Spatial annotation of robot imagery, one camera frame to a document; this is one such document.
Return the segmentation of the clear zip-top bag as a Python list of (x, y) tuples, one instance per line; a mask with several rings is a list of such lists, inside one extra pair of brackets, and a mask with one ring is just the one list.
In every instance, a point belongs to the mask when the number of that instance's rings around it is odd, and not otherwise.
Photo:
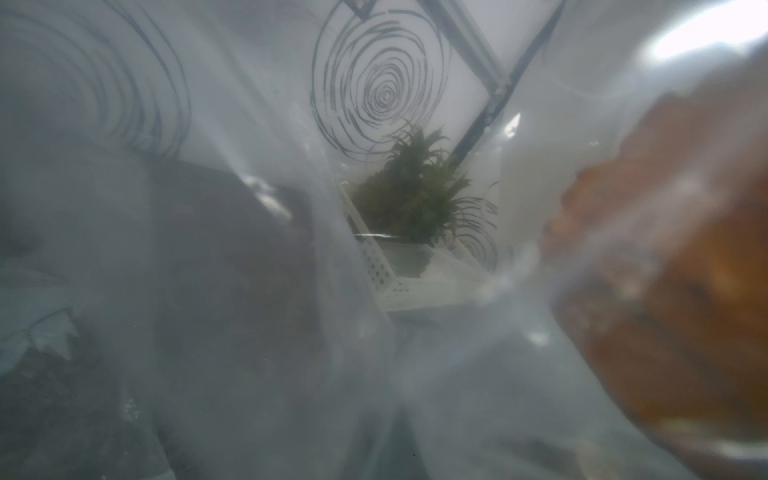
[(1, 263), (1, 476), (172, 479), (139, 399), (59, 279)]
[[(1, 263), (68, 286), (172, 479), (763, 479), (767, 436), (617, 403), (540, 246), (652, 105), (760, 50), (763, 1), (5, 1)], [(341, 190), (414, 127), (490, 279), (387, 312)]]

